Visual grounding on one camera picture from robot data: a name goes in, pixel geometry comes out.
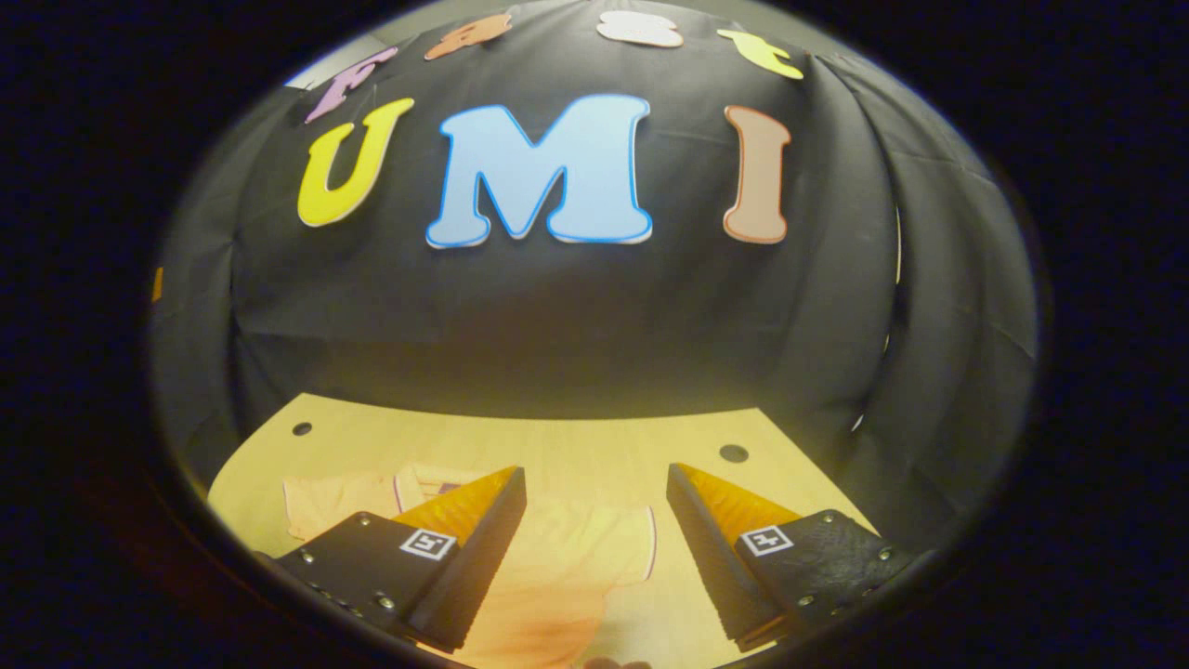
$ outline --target letter i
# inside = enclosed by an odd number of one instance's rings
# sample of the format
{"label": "letter i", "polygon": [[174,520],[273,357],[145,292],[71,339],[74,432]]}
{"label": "letter i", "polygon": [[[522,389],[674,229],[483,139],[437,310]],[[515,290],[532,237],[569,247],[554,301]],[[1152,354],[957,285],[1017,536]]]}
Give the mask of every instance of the letter i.
{"label": "letter i", "polygon": [[726,234],[750,244],[775,244],[788,225],[780,214],[782,152],[791,135],[776,119],[729,105],[726,120],[740,134],[740,184],[735,206],[723,215]]}

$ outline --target letter u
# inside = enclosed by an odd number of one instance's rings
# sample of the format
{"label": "letter u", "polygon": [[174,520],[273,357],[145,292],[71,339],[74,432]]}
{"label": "letter u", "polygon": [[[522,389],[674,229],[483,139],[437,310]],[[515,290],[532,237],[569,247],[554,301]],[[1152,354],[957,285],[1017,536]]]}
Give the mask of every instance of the letter u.
{"label": "letter u", "polygon": [[354,170],[351,172],[351,178],[334,190],[327,188],[331,165],[334,163],[335,153],[339,152],[339,144],[351,134],[356,124],[345,122],[310,144],[309,163],[301,179],[301,190],[297,193],[297,215],[302,222],[310,227],[328,225],[342,220],[363,203],[376,185],[379,165],[384,162],[384,152],[392,138],[396,119],[410,107],[413,97],[404,97],[377,107],[364,116],[367,134],[364,135],[363,146],[359,147]]}

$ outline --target black fabric backdrop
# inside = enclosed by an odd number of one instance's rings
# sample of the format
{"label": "black fabric backdrop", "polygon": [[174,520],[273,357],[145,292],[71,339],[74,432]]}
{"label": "black fabric backdrop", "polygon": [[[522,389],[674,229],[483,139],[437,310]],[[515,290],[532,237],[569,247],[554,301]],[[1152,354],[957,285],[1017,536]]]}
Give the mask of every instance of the black fabric backdrop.
{"label": "black fabric backdrop", "polygon": [[[598,14],[665,15],[685,45],[594,32]],[[166,436],[201,485],[296,395],[523,418],[684,415],[759,406],[894,542],[937,544],[1013,453],[1038,359],[1037,295],[1017,215],[957,132],[855,57],[811,55],[699,12],[649,2],[512,7],[512,30],[433,62],[460,20],[398,44],[338,109],[329,83],[270,94],[214,150],[163,244],[152,313]],[[718,29],[785,48],[791,81]],[[447,116],[504,105],[540,139],[574,99],[643,97],[636,191],[653,235],[565,244],[492,219],[477,247],[434,250]],[[296,201],[310,143],[413,97],[377,185],[310,228]],[[722,231],[738,149],[726,105],[788,127],[788,236]],[[347,177],[363,132],[340,147]],[[897,283],[898,247],[902,251]],[[885,340],[888,347],[885,352]],[[862,417],[862,423],[851,430]]]}

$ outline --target blue letter m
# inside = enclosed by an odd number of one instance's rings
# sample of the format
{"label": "blue letter m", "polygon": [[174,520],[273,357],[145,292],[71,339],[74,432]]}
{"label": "blue letter m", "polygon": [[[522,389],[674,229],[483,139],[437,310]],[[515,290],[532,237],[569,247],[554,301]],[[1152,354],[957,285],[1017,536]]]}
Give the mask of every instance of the blue letter m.
{"label": "blue letter m", "polygon": [[561,206],[546,226],[562,241],[635,244],[653,232],[636,204],[636,122],[648,102],[629,95],[574,100],[536,145],[507,107],[467,109],[442,121],[449,163],[438,220],[426,229],[430,246],[474,246],[491,232],[478,209],[479,179],[514,239],[528,234],[545,196],[565,175]]}

